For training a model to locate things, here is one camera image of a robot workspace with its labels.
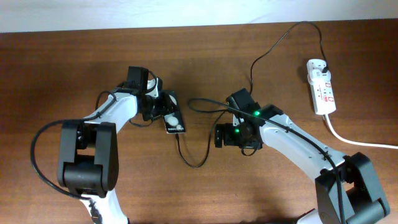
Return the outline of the black Samsung flip phone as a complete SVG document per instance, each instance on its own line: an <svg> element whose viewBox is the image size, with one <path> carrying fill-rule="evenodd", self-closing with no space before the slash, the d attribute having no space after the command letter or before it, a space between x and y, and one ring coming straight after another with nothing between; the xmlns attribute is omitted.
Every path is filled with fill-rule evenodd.
<svg viewBox="0 0 398 224"><path fill-rule="evenodd" d="M186 132L182 112L174 91L163 90L161 93L164 110L165 129L168 134L183 134Z"/></svg>

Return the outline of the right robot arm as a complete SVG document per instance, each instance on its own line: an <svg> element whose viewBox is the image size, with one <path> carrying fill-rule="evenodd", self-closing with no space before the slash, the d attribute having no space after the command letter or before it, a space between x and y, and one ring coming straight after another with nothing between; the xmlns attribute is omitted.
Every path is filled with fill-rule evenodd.
<svg viewBox="0 0 398 224"><path fill-rule="evenodd" d="M371 160L357 152L348 156L300 129L274 105L261 107L243 88L226 99L233 122L218 124L215 146L239 147L251 156L271 147L315 183L317 207L297 223L377 223L390 206Z"/></svg>

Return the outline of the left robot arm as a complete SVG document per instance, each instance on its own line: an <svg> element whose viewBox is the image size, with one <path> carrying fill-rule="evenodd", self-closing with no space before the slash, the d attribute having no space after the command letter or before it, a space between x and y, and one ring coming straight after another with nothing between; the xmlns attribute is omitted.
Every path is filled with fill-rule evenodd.
<svg viewBox="0 0 398 224"><path fill-rule="evenodd" d="M166 117L178 101L152 71L135 66L128 68L126 81L106 94L89 116L63 122L57 179L85 206L93 223L129 223L116 194L118 132L137 114L144 121Z"/></svg>

